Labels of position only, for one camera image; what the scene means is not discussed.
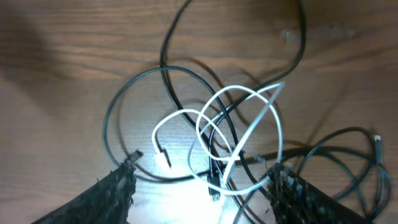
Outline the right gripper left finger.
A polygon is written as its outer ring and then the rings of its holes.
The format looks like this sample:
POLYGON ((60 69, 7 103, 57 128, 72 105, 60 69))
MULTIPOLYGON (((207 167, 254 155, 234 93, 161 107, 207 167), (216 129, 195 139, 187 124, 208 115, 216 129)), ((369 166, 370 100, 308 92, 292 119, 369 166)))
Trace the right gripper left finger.
POLYGON ((79 196, 51 211, 34 224, 116 223, 126 224, 136 192, 134 163, 124 161, 79 196))

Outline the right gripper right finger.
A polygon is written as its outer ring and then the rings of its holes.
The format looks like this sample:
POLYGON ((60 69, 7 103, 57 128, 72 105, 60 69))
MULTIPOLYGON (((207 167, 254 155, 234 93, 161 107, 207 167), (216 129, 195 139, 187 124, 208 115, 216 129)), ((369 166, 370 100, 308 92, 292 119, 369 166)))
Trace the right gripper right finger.
POLYGON ((369 223, 282 164, 267 171, 270 203, 277 223, 369 223))

